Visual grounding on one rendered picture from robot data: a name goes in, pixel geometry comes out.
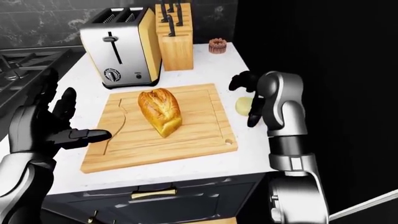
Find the pale yellow round item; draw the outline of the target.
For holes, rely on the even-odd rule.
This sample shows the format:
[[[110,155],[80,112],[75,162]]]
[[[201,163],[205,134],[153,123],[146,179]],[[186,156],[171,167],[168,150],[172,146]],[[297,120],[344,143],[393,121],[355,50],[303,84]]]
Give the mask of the pale yellow round item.
[[[248,116],[251,110],[253,98],[250,97],[240,97],[236,100],[235,110],[238,114],[242,116]]]

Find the dark cabinet drawer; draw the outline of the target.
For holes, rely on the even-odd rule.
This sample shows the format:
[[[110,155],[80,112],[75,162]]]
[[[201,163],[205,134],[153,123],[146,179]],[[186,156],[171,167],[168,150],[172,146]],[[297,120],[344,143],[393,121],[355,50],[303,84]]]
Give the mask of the dark cabinet drawer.
[[[263,173],[127,186],[48,195],[43,208],[87,222],[105,224],[168,224],[232,218],[238,214]],[[133,192],[177,189],[175,195],[131,199]]]

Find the wooden knife block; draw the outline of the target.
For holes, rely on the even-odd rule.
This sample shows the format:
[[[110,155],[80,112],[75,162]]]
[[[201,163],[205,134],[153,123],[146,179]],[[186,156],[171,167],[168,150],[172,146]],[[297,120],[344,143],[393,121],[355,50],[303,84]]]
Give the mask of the wooden knife block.
[[[164,70],[191,70],[193,69],[193,22],[190,3],[181,3],[183,26],[176,26],[178,22],[177,8],[174,2],[174,12],[167,12],[174,20],[175,37],[169,37],[169,23],[161,23],[162,13],[159,3],[155,5],[156,33]]]

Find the golden bread loaf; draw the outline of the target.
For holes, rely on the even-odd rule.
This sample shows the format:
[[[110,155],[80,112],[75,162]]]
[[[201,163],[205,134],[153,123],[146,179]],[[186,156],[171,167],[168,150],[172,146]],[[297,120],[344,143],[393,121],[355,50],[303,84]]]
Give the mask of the golden bread loaf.
[[[178,102],[167,89],[158,88],[142,92],[137,102],[145,119],[162,138],[167,138],[182,125]]]

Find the wooden cutting board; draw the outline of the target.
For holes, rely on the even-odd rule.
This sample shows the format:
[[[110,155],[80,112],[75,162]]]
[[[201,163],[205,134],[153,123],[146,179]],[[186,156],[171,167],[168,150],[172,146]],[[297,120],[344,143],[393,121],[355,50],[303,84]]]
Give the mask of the wooden cutting board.
[[[83,173],[236,151],[214,84],[113,93],[98,129],[111,138],[89,145]]]

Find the black gas stove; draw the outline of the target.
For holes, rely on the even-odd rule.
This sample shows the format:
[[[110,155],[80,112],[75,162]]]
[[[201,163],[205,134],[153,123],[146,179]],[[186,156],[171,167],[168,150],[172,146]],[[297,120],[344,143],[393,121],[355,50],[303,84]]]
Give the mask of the black gas stove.
[[[47,70],[62,78],[84,54],[80,46],[0,50],[0,123],[24,103],[30,85]]]

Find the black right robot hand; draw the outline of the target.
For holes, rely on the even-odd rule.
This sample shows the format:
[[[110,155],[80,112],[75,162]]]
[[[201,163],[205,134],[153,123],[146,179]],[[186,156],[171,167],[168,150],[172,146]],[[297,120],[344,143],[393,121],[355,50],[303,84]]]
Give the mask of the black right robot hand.
[[[238,75],[232,77],[229,83],[229,91],[243,87],[247,93],[254,93],[254,98],[251,105],[251,110],[248,115],[247,126],[253,128],[262,117],[262,108],[265,104],[265,98],[261,98],[257,92],[257,83],[261,76],[250,72],[249,70],[243,71]]]

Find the small brown bundt cake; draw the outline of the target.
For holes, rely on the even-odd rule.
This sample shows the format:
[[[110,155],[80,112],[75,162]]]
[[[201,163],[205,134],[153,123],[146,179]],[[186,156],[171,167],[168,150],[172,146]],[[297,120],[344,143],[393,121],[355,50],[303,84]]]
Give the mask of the small brown bundt cake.
[[[221,38],[211,39],[208,43],[208,50],[212,54],[223,54],[226,52],[227,41]]]

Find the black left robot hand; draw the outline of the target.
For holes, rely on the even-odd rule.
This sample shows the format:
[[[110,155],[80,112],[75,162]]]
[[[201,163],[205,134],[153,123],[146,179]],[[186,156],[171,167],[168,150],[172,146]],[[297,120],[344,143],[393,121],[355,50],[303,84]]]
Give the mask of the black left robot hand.
[[[58,87],[58,72],[50,68],[31,85],[25,103],[16,109],[9,126],[11,153],[36,152],[54,156],[59,149],[76,149],[108,140],[103,129],[71,128],[76,111],[76,91],[67,88],[52,111],[49,104]]]

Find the silver two-slot toaster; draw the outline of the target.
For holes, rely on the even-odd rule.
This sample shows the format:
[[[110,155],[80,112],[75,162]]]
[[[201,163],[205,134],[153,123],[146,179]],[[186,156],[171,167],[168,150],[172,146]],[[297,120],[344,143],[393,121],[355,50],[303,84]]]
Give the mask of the silver two-slot toaster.
[[[104,87],[156,86],[162,57],[149,7],[108,8],[80,29]]]

